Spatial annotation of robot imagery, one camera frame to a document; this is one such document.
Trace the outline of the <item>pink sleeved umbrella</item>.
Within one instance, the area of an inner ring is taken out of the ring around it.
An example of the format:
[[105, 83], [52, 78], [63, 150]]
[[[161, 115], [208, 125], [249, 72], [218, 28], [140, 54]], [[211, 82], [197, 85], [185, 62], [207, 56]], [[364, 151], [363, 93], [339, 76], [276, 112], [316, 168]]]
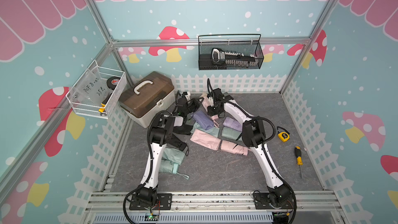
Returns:
[[[210, 106], [210, 101], [208, 100], [207, 97], [203, 98], [202, 105], [203, 105], [203, 108], [205, 109], [206, 113], [209, 113], [208, 107]], [[210, 116], [210, 119], [213, 121], [214, 127], [219, 128], [219, 124], [217, 122], [218, 116], [217, 115]]]
[[222, 151], [228, 152], [228, 153], [232, 153], [232, 154], [237, 154], [237, 155], [243, 155], [243, 156], [247, 156], [248, 155], [248, 148], [241, 146], [239, 144], [235, 144], [233, 142], [230, 141], [226, 141], [223, 140], [221, 142], [221, 146], [220, 149]]

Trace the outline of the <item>lilac sleeve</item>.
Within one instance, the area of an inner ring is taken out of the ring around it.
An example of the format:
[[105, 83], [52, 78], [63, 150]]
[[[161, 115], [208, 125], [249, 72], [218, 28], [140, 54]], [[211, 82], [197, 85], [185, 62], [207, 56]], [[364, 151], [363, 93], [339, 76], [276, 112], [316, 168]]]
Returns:
[[192, 117], [204, 130], [209, 130], [214, 127], [214, 122], [201, 110], [193, 113]]

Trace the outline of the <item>lilac sleeved umbrella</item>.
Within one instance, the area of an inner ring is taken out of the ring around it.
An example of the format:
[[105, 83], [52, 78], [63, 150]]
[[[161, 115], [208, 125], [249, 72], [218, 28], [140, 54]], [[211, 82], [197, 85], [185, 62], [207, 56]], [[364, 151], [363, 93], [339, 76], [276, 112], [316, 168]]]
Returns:
[[227, 127], [227, 128], [231, 128], [238, 132], [242, 132], [242, 129], [243, 129], [243, 126], [241, 123], [239, 123], [237, 120], [230, 118], [230, 117], [225, 118], [225, 120], [223, 122], [223, 126]]

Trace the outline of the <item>mint green sleeve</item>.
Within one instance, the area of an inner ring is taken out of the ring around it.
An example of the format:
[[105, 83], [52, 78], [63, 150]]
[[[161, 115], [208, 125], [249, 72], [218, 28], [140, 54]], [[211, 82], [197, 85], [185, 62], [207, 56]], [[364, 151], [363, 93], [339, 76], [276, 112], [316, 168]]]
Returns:
[[205, 130], [205, 129], [202, 128], [201, 125], [200, 125], [199, 123], [197, 123], [197, 122], [193, 125], [192, 130], [191, 130], [191, 134], [193, 134], [193, 133], [195, 132], [195, 130], [203, 131], [203, 132], [205, 132], [205, 133], [207, 133], [207, 134], [210, 134], [210, 135], [212, 135], [212, 136], [214, 136], [214, 137], [216, 137], [216, 138], [218, 137], [219, 131], [220, 131], [220, 129], [217, 128], [217, 127], [211, 127], [211, 128], [209, 128], [208, 130]]
[[183, 163], [183, 160], [185, 157], [186, 157], [186, 154], [183, 151], [180, 151], [175, 148], [167, 147], [163, 152], [162, 159], [171, 161], [180, 166]]

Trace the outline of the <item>pink sleeve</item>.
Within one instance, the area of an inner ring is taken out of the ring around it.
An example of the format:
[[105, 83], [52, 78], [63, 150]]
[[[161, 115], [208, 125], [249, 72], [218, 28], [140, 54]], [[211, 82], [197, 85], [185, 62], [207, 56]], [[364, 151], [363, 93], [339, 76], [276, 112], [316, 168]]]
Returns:
[[221, 139], [214, 137], [206, 132], [196, 129], [192, 134], [190, 141], [206, 147], [211, 150], [218, 150]]

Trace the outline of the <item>black umbrella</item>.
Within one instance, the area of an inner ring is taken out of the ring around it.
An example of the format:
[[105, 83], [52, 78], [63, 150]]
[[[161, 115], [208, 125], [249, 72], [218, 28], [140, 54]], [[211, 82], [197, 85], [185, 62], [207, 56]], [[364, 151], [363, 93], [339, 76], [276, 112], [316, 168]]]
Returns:
[[171, 137], [171, 139], [169, 141], [169, 145], [171, 145], [172, 147], [178, 149], [179, 151], [182, 151], [186, 156], [189, 155], [189, 146], [187, 145], [187, 143], [181, 141], [174, 134], [172, 135], [172, 137]]

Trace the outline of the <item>pink sleeved umbrella front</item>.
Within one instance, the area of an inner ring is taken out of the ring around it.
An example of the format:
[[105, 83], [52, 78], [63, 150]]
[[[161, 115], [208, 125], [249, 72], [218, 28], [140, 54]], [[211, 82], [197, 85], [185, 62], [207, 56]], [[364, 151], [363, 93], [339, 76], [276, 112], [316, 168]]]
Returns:
[[230, 141], [226, 141], [223, 140], [221, 142], [221, 146], [220, 149], [222, 151], [228, 152], [228, 153], [232, 153], [232, 154], [237, 154], [237, 155], [243, 155], [243, 156], [247, 156], [248, 155], [248, 148], [241, 146], [239, 144], [235, 144], [233, 142]]

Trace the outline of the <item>mint green sleeved umbrella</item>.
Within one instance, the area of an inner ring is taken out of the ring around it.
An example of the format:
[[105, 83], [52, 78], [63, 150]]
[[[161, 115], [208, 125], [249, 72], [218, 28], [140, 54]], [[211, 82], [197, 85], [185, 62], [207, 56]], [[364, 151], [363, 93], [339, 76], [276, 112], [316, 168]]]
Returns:
[[221, 136], [230, 140], [242, 141], [242, 134], [232, 128], [224, 127]]

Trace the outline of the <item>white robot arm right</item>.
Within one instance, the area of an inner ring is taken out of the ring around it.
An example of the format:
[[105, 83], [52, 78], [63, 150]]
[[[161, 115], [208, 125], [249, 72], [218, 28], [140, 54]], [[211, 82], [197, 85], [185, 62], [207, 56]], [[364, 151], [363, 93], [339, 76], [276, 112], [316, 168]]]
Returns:
[[226, 112], [242, 125], [241, 138], [246, 147], [254, 153], [265, 176], [269, 191], [269, 202], [273, 208], [281, 208], [291, 203], [297, 208], [296, 197], [292, 187], [282, 178], [267, 148], [267, 142], [276, 135], [275, 125], [267, 118], [253, 116], [239, 106], [233, 97], [223, 94], [221, 89], [214, 89], [207, 80], [207, 92], [213, 99], [210, 108], [217, 114]]

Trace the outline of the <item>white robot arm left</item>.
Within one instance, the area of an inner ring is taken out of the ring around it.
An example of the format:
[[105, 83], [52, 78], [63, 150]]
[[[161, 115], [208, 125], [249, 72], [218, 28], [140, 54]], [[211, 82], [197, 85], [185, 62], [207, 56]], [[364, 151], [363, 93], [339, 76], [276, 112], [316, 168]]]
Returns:
[[165, 205], [157, 192], [164, 151], [170, 145], [182, 152], [184, 156], [189, 153], [188, 145], [176, 134], [189, 135], [191, 133], [193, 126], [187, 124], [188, 116], [197, 112], [203, 102], [202, 97], [190, 99], [187, 97], [188, 94], [177, 93], [173, 111], [161, 110], [152, 118], [147, 129], [149, 155], [144, 176], [138, 187], [125, 197], [130, 210], [138, 210], [141, 207], [151, 211]]

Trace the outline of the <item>brown lidded white toolbox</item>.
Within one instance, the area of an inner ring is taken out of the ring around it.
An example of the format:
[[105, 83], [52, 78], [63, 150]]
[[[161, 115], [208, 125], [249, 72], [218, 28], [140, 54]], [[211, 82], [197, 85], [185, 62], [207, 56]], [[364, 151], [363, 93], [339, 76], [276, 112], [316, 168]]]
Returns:
[[134, 87], [125, 90], [119, 103], [134, 122], [147, 128], [158, 112], [165, 111], [174, 104], [174, 90], [169, 77], [152, 72]]

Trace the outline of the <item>socket set in basket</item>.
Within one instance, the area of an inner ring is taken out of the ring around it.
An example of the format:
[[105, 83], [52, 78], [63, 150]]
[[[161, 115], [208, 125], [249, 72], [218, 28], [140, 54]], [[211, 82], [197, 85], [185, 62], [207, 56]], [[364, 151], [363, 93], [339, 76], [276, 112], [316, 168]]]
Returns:
[[258, 66], [258, 59], [253, 54], [245, 56], [243, 53], [223, 51], [213, 48], [211, 51], [211, 61], [216, 66], [234, 66], [251, 68]]

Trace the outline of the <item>yellow tape measure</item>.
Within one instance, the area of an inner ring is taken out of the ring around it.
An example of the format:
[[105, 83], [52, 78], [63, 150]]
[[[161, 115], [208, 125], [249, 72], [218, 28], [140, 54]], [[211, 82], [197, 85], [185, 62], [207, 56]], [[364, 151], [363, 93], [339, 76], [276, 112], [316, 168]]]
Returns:
[[277, 131], [278, 137], [283, 143], [290, 140], [290, 133], [285, 128], [278, 126]]

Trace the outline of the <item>black tape roll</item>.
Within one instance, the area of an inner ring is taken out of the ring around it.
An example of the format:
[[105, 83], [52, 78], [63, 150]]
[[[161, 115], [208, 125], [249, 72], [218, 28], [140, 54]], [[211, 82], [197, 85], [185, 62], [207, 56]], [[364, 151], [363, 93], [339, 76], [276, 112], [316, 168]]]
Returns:
[[118, 86], [119, 82], [120, 82], [121, 78], [118, 76], [113, 76], [110, 77], [107, 80], [107, 86], [110, 90], [114, 91], [116, 89], [116, 87]]

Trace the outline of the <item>yellow black tool in bin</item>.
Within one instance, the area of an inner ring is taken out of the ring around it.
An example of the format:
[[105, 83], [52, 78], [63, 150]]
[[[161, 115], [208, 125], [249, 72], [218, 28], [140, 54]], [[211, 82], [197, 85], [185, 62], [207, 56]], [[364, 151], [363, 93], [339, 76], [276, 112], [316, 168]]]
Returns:
[[112, 94], [110, 93], [110, 94], [104, 99], [104, 101], [101, 103], [101, 107], [100, 107], [100, 109], [98, 110], [101, 114], [105, 112], [106, 104], [108, 103], [108, 101], [109, 101], [109, 99], [110, 99], [111, 96], [112, 96]]

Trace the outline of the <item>clear acrylic wall bin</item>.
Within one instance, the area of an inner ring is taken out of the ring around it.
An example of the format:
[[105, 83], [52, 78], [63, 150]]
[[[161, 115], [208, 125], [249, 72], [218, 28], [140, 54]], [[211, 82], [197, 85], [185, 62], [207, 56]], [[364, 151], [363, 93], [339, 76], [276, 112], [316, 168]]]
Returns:
[[[113, 76], [121, 78], [114, 91], [107, 86], [107, 80]], [[124, 71], [102, 67], [94, 60], [70, 88], [66, 98], [76, 115], [109, 119], [126, 85], [127, 79]], [[112, 96], [106, 104], [105, 112], [101, 114], [98, 110], [110, 93]]]

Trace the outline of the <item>yellow handled screwdriver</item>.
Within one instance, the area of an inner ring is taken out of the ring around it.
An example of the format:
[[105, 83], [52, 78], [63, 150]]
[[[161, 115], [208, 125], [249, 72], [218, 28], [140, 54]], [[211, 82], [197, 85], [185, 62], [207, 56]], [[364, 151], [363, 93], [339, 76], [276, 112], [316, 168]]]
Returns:
[[296, 146], [294, 148], [294, 154], [295, 154], [295, 157], [296, 157], [296, 163], [297, 163], [297, 165], [299, 166], [299, 169], [300, 169], [300, 178], [303, 179], [303, 173], [302, 173], [302, 165], [303, 165], [303, 162], [302, 162], [302, 151], [301, 151], [301, 148], [299, 146]]

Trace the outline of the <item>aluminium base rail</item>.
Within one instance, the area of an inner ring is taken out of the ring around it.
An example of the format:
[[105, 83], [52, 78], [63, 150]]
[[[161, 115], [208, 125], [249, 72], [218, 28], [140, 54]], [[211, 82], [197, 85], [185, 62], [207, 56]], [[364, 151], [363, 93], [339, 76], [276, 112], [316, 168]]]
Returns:
[[169, 209], [122, 209], [124, 192], [95, 193], [83, 212], [82, 224], [347, 224], [332, 191], [297, 191], [292, 202], [274, 209], [256, 201], [250, 191], [174, 192]]

